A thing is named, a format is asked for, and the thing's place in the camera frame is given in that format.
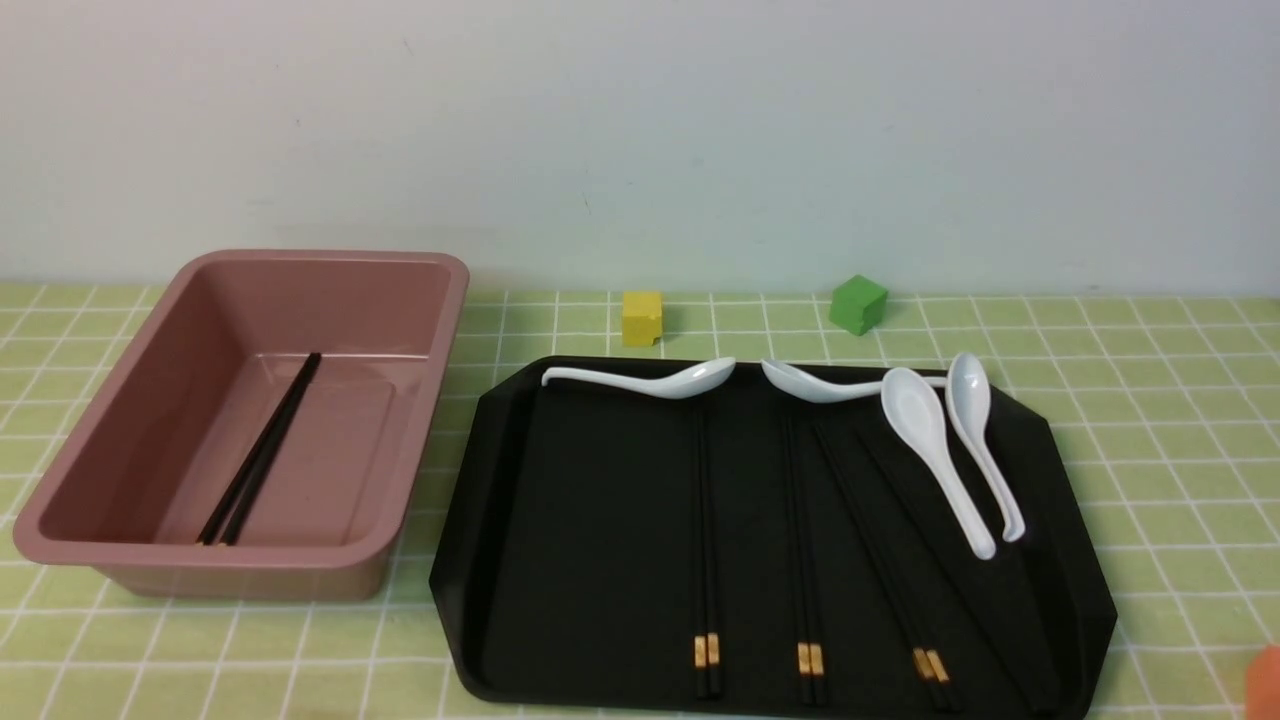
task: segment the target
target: black chopstick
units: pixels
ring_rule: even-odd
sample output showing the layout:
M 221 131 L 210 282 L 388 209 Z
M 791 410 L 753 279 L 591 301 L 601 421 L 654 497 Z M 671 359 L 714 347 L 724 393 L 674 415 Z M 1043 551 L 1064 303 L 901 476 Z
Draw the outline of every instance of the black chopstick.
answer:
M 719 574 L 716 564 L 716 525 L 712 505 L 710 462 L 707 454 L 707 416 L 694 420 L 694 675 L 698 700 L 723 692 L 719 637 Z
M 884 589 L 886 600 L 888 600 L 897 625 L 902 630 L 902 635 L 909 646 L 911 664 L 915 667 L 916 675 L 920 676 L 920 680 L 928 689 L 933 708 L 943 712 L 964 711 L 960 694 L 946 670 L 946 665 L 942 662 L 941 653 L 928 639 L 932 635 L 931 632 L 924 629 L 928 626 L 928 623 L 923 620 L 923 615 L 918 611 L 915 597 L 906 588 L 906 580 L 900 577 L 897 560 L 892 557 L 892 543 L 884 541 L 882 528 L 876 529 L 874 514 L 863 506 L 858 495 L 849 486 L 822 425 L 814 424 L 813 432 L 818 438 L 818 445 L 822 448 L 827 466 L 831 469 L 832 478 L 844 500 L 845 510 L 849 512 L 854 527 L 858 529 L 858 534 L 863 539 L 867 555 L 870 557 L 876 574 L 881 580 L 881 587 Z
M 692 541 L 694 541 L 694 682 L 698 700 L 710 697 L 710 679 L 707 670 L 707 553 L 703 552 L 705 533 L 703 525 L 707 520 L 703 510 L 703 484 L 701 484 L 701 441 L 700 424 L 694 428 L 694 482 L 690 483 L 692 491 Z
M 315 377 L 319 365 L 319 352 L 307 355 L 306 361 L 302 363 L 302 369 L 298 370 L 293 382 L 289 383 L 288 389 L 284 391 L 280 404 L 275 406 L 275 411 L 271 413 L 271 418 L 266 421 L 262 432 L 259 433 L 253 447 L 244 456 L 244 461 L 241 464 L 236 477 L 223 492 L 218 506 L 214 507 L 214 511 L 209 515 L 209 520 L 205 521 L 204 529 L 200 530 L 197 544 L 214 544 L 218 539 L 218 530 L 223 528 L 223 521 L 227 520 L 227 514 L 232 511 L 233 505 L 236 506 L 234 514 L 230 520 L 227 520 L 227 528 L 223 530 L 220 544 L 236 544 L 236 541 L 239 539 L 241 530 L 248 519 L 253 501 L 257 498 L 259 491 L 262 489 L 262 483 L 271 470 L 271 464 L 275 461 L 275 454 L 280 450 L 280 443 L 289 430 L 293 415 L 297 413 L 298 405 L 302 402 L 302 396 L 306 393 L 307 386 L 311 383 L 311 378 Z
M 796 667 L 800 673 L 800 702 L 827 703 L 827 669 L 822 650 L 822 626 L 818 611 L 817 573 L 814 569 L 805 507 L 804 479 L 796 468 L 795 430 L 790 418 L 782 425 L 783 461 L 786 462 L 787 514 L 791 525 L 791 602 L 796 620 Z
M 707 680 L 710 697 L 723 692 L 721 671 L 719 566 L 716 561 L 716 502 L 712 493 L 710 457 L 707 451 L 707 415 L 698 413 L 698 486 L 701 492 L 703 583 L 707 603 Z

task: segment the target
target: pink tray rim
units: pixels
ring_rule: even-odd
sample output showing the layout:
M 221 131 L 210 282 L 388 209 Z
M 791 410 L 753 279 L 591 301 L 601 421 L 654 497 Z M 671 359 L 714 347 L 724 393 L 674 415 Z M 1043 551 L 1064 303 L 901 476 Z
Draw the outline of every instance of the pink tray rim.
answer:
M 70 470 L 76 456 L 84 446 L 108 407 L 115 401 L 124 380 L 133 372 L 143 350 L 170 313 L 178 297 L 186 291 L 195 274 L 204 266 L 237 260 L 321 260 L 355 263 L 426 263 L 448 270 L 448 287 L 440 318 L 431 338 L 430 357 L 426 361 L 424 391 L 415 400 L 413 410 L 404 428 L 406 442 L 396 459 L 393 478 L 388 483 L 387 498 L 379 510 L 372 529 L 358 541 L 329 547 L 204 547 L 184 544 L 106 543 L 50 539 L 40 532 L 40 519 L 58 487 Z M 205 568 L 225 570 L 340 570 L 366 562 L 385 551 L 399 533 L 408 510 L 410 493 L 417 477 L 417 466 L 431 416 L 439 397 L 440 383 L 448 364 L 453 337 L 457 334 L 462 304 L 471 274 L 467 266 L 443 252 L 399 251 L 346 251 L 346 250 L 219 250 L 201 255 L 187 263 L 165 288 L 151 314 L 129 341 L 84 407 L 76 427 L 58 450 L 49 469 L 31 493 L 26 506 L 14 521 L 13 541 L 18 551 L 33 562 L 47 565 L 91 565 L 114 568 Z M 132 546 L 137 552 L 120 552 L 122 546 Z

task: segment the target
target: green checkered tablecloth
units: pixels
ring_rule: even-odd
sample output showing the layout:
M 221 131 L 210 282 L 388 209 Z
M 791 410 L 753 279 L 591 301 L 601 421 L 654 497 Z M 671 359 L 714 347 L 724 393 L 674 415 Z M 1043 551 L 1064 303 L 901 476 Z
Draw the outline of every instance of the green checkered tablecloth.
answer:
M 810 295 L 669 293 L 663 341 L 637 351 L 620 293 L 472 292 L 390 582 L 367 603 L 288 606 L 136 598 L 13 548 L 159 293 L 0 284 L 5 720 L 581 715 L 471 698 L 426 587 L 477 396 L 550 354 L 943 368 L 973 351 L 1052 421 L 1116 593 L 1097 717 L 1240 717 L 1244 667 L 1280 638 L 1280 300 L 895 297 L 854 337 Z

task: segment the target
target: white ceramic spoon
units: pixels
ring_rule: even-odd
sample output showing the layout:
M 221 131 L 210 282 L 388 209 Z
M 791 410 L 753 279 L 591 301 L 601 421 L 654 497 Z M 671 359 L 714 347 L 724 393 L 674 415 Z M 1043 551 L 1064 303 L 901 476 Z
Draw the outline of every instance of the white ceramic spoon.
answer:
M 760 360 L 760 369 L 764 370 L 764 377 L 773 383 L 773 387 L 800 400 L 818 404 L 844 402 L 846 400 L 869 397 L 878 393 L 884 386 L 883 382 L 855 384 L 828 383 L 805 373 L 795 365 L 787 365 L 777 360 Z M 946 378 L 928 377 L 923 379 L 932 387 L 943 388 L 947 386 Z
M 982 369 L 982 361 L 977 356 L 961 352 L 951 361 L 951 369 L 947 370 L 947 416 L 951 418 L 951 427 L 960 436 L 960 442 L 978 461 L 978 468 L 987 478 L 992 495 L 996 496 L 1000 514 L 1005 519 L 1005 533 L 1001 537 L 1014 542 L 1027 532 L 1027 523 L 1023 520 L 1018 500 L 1005 482 L 1005 475 L 987 448 L 989 415 L 991 383 L 987 380 L 987 372 Z
M 732 357 L 717 357 L 652 380 L 579 368 L 548 368 L 543 373 L 543 384 L 559 378 L 628 389 L 663 400 L 684 400 L 719 387 L 733 373 L 736 363 Z
M 960 474 L 951 464 L 951 454 L 947 451 L 947 421 L 942 416 L 942 402 L 938 401 L 937 393 L 914 370 L 893 368 L 884 374 L 881 404 L 893 432 L 933 471 L 973 553 L 982 560 L 995 557 L 996 541 L 992 539 L 991 532 L 973 505 L 973 498 L 960 482 Z

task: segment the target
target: wooden block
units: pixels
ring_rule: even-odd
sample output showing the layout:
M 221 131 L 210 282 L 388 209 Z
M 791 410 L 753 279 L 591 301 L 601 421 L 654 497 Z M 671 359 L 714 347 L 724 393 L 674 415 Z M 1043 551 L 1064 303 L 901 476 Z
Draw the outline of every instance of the wooden block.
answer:
M 662 337 L 662 293 L 622 293 L 622 345 L 649 347 Z
M 1280 720 L 1280 646 L 1265 648 L 1249 665 L 1244 696 L 1247 720 Z
M 884 316 L 888 291 L 863 275 L 854 275 L 831 293 L 831 322 L 860 336 Z

